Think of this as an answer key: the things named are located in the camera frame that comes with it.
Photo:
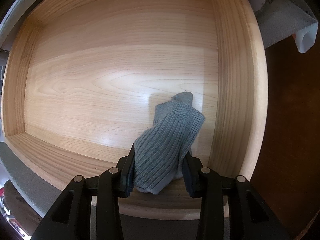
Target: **gray sock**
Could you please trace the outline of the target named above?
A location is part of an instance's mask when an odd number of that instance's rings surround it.
[[[193,95],[183,92],[156,106],[153,127],[134,142],[134,185],[158,194],[172,179],[182,177],[182,160],[205,118],[192,107]]]

